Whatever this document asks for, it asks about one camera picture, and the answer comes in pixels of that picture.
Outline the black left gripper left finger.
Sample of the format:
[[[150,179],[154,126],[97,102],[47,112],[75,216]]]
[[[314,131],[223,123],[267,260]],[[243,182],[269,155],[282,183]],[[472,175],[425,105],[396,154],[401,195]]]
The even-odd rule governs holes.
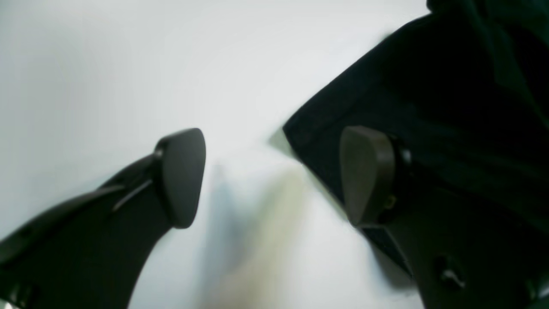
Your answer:
[[[198,128],[1,241],[3,309],[126,309],[157,242],[196,217],[206,162]]]

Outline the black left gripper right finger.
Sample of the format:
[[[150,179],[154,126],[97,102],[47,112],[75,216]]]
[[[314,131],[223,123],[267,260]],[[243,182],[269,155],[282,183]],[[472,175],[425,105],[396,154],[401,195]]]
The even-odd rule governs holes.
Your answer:
[[[394,135],[340,140],[344,208],[388,234],[426,309],[546,309],[548,237],[504,207],[445,183]]]

